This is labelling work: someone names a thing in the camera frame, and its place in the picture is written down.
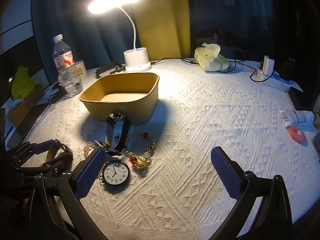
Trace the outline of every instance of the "red and white label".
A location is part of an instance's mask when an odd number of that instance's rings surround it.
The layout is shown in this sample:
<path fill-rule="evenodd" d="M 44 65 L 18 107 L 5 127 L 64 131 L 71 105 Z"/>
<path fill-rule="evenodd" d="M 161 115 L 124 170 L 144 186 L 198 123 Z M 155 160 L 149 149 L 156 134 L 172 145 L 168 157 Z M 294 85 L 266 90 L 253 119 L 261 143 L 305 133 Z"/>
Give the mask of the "red and white label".
<path fill-rule="evenodd" d="M 62 54 L 59 57 L 54 59 L 54 63 L 56 64 L 58 72 L 61 70 L 70 67 L 74 63 L 73 55 L 71 51 L 68 51 L 65 54 Z"/>

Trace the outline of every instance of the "watch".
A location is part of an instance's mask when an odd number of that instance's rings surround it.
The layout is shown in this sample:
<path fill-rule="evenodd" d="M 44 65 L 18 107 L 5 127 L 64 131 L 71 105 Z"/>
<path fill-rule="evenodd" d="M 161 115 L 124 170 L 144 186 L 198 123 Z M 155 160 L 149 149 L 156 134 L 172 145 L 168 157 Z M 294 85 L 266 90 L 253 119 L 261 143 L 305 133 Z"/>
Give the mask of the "watch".
<path fill-rule="evenodd" d="M 125 183 L 130 175 L 130 170 L 127 164 L 120 160 L 113 160 L 103 167 L 102 175 L 99 179 L 101 183 L 110 185 L 120 185 Z"/>

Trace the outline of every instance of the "cardboard bowl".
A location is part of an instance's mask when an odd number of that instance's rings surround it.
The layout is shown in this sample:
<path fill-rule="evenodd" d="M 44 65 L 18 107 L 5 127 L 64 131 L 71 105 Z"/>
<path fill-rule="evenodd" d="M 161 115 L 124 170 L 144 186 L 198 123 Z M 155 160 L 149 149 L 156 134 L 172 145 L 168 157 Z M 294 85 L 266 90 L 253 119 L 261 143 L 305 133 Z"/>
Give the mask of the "cardboard bowl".
<path fill-rule="evenodd" d="M 80 95 L 94 119 L 105 121 L 112 113 L 127 116 L 133 125 L 147 122 L 158 102 L 159 76 L 121 73 L 99 78 Z"/>

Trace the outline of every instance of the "glowing light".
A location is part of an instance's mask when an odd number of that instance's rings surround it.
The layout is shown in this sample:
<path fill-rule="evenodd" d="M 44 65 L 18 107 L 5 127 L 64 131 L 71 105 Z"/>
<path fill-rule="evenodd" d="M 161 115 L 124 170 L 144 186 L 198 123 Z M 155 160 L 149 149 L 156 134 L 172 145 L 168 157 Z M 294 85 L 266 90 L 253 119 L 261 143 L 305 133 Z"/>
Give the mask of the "glowing light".
<path fill-rule="evenodd" d="M 112 8 L 136 1 L 138 0 L 95 0 L 89 4 L 88 10 L 94 14 L 103 13 Z"/>

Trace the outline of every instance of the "textured tablecloth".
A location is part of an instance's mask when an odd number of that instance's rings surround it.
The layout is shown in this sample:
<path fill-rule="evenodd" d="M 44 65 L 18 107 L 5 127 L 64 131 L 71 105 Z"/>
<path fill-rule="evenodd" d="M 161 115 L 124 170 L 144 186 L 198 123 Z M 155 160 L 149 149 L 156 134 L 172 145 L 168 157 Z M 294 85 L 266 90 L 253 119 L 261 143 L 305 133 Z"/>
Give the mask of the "textured tablecloth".
<path fill-rule="evenodd" d="M 302 128 L 307 145 L 291 139 L 278 112 L 293 109 L 288 94 L 252 82 L 252 71 L 239 64 L 231 73 L 205 73 L 173 60 L 150 71 L 160 76 L 159 102 L 150 121 L 131 131 L 156 137 L 151 165 L 145 173 L 131 171 L 121 192 L 105 190 L 96 180 L 81 199 L 108 239 L 208 239 L 235 204 L 210 162 L 215 146 L 258 177 L 282 175 L 293 222 L 318 199 L 320 165 L 310 141 L 316 130 Z M 95 80 L 94 72 L 88 73 L 84 87 Z M 74 168 L 83 160 L 84 145 L 103 141 L 105 129 L 76 96 L 58 102 L 29 140 L 57 138 L 67 144 L 74 152 Z M 45 154 L 34 156 L 28 165 L 41 165 L 44 159 Z M 252 212 L 242 233 L 254 216 Z"/>

